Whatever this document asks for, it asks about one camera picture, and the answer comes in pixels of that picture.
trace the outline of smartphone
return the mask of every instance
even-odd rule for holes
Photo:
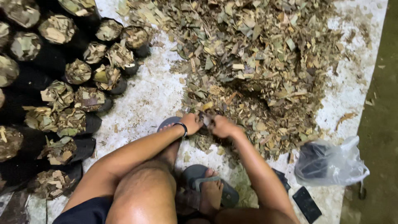
[[[301,187],[294,195],[293,200],[304,214],[307,221],[312,224],[322,215],[321,210],[311,198],[310,193],[305,187]]]

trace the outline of plastic bag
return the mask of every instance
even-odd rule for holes
[[[370,174],[359,158],[359,137],[349,137],[340,146],[316,140],[301,146],[295,175],[304,186],[348,186]]]

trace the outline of flip-flop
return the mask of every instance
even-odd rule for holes
[[[170,117],[170,118],[167,118],[166,120],[164,120],[164,121],[159,125],[158,130],[157,130],[156,132],[159,132],[160,129],[163,128],[164,126],[167,126],[167,125],[172,124],[172,123],[177,123],[177,122],[179,122],[179,120],[181,120],[181,117]]]
[[[200,191],[201,183],[221,180],[221,182],[224,184],[222,189],[221,204],[225,208],[235,207],[235,205],[239,202],[238,192],[220,177],[205,178],[206,170],[208,170],[208,167],[199,164],[186,168],[181,175],[186,187],[189,187],[194,191]]]

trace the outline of person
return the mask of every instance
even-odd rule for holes
[[[259,208],[220,208],[223,184],[203,182],[199,212],[206,219],[186,223],[299,223],[285,188],[245,133],[226,117],[213,119],[211,132],[233,140]],[[181,137],[193,135],[202,125],[195,114],[186,114],[180,124],[164,126],[99,159],[83,175],[54,224],[177,223],[174,163]],[[205,173],[205,177],[216,175],[213,169]]]

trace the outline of dirt floor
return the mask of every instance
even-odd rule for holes
[[[358,197],[359,185],[346,188],[342,224],[398,223],[398,1],[388,2],[376,67],[367,94],[358,135],[361,159],[371,174],[365,179],[367,195]]]

